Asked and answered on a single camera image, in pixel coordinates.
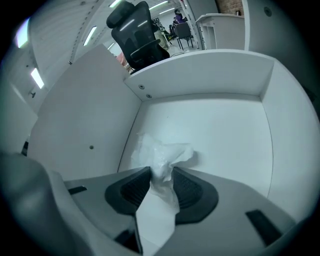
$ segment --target office chair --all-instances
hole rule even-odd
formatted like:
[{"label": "office chair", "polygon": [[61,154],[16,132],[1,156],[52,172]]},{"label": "office chair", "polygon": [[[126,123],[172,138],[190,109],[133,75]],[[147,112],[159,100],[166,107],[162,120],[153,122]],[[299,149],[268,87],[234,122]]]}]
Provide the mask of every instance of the office chair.
[{"label": "office chair", "polygon": [[182,46],[180,39],[186,39],[188,46],[189,46],[188,39],[190,38],[192,48],[194,47],[192,40],[191,40],[191,31],[190,31],[188,23],[185,22],[185,23],[180,23],[180,24],[176,25],[175,29],[174,29],[174,33],[178,36],[177,40],[178,40],[178,44],[179,44],[180,49],[182,48],[182,50],[184,50],[184,47]]},{"label": "office chair", "polygon": [[106,20],[129,65],[137,72],[170,57],[156,40],[149,6],[122,1]]}]

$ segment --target fluorescent light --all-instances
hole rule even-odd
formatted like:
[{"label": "fluorescent light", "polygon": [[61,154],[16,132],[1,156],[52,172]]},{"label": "fluorescent light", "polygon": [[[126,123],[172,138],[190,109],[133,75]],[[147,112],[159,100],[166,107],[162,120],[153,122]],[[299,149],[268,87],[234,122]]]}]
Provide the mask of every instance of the fluorescent light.
[{"label": "fluorescent light", "polygon": [[109,5],[110,8],[115,7],[117,4],[119,4],[121,0],[115,0],[112,4]]},{"label": "fluorescent light", "polygon": [[135,20],[134,19],[132,19],[132,20],[130,20],[127,24],[125,24],[121,29],[120,29],[120,31],[122,31],[122,30],[124,30],[126,27],[128,27],[132,22],[134,22]]},{"label": "fluorescent light", "polygon": [[109,47],[108,47],[108,50],[114,45],[115,43],[113,42]]},{"label": "fluorescent light", "polygon": [[31,76],[33,77],[34,81],[36,82],[36,84],[39,86],[39,88],[41,89],[44,86],[44,82],[42,81],[38,70],[35,68],[32,72],[31,72]]},{"label": "fluorescent light", "polygon": [[158,4],[156,4],[155,6],[152,6],[151,8],[149,8],[149,10],[152,10],[153,8],[156,8],[156,7],[158,7],[158,6],[160,6],[160,5],[163,5],[163,4],[166,4],[166,3],[168,3],[168,1],[163,1],[163,2],[161,2],[161,3],[158,3]]},{"label": "fluorescent light", "polygon": [[138,25],[138,27],[141,27],[143,24],[147,23],[148,21],[145,20],[144,22],[142,22],[140,25]]},{"label": "fluorescent light", "polygon": [[172,11],[174,8],[171,8],[171,9],[169,9],[169,10],[165,10],[165,11],[163,11],[163,12],[160,12],[159,14],[164,14],[164,13],[166,13],[166,12],[169,12],[169,11]]},{"label": "fluorescent light", "polygon": [[89,43],[90,38],[92,37],[93,33],[95,32],[95,30],[97,29],[97,26],[94,26],[93,28],[91,28],[90,33],[88,34],[88,37],[86,38],[83,46],[86,46]]},{"label": "fluorescent light", "polygon": [[26,19],[21,27],[19,27],[16,33],[16,45],[21,48],[28,41],[28,23],[29,19]]}]

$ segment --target chair backrest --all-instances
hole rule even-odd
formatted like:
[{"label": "chair backrest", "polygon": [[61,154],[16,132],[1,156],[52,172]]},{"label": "chair backrest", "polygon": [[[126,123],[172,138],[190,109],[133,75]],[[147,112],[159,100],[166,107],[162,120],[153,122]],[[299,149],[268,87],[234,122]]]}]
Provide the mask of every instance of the chair backrest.
[{"label": "chair backrest", "polygon": [[186,37],[191,37],[191,31],[188,23],[180,23],[175,26],[174,33],[179,37],[179,38],[186,38]]},{"label": "chair backrest", "polygon": [[119,44],[130,66],[134,69],[144,68],[145,63],[134,61],[131,54],[156,39],[148,4],[142,1],[134,6],[127,1],[121,1],[107,18],[106,24],[112,29],[111,35]]}]

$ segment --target crumpled plastic bag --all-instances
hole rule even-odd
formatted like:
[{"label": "crumpled plastic bag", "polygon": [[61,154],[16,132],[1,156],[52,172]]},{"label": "crumpled plastic bag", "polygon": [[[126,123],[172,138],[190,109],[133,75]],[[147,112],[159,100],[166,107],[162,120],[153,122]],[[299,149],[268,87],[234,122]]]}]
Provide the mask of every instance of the crumpled plastic bag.
[{"label": "crumpled plastic bag", "polygon": [[147,133],[138,136],[132,161],[137,166],[151,167],[150,192],[171,205],[178,213],[179,203],[171,173],[177,163],[185,162],[193,156],[192,146],[188,143],[163,144]]}]

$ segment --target black mesh office chair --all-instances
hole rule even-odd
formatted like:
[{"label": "black mesh office chair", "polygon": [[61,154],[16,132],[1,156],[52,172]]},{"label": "black mesh office chair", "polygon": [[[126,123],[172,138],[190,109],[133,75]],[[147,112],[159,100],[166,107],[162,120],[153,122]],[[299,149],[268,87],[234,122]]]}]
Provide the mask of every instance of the black mesh office chair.
[{"label": "black mesh office chair", "polygon": [[111,35],[135,72],[170,57],[159,45],[153,30],[149,6],[121,1],[106,20]]}]

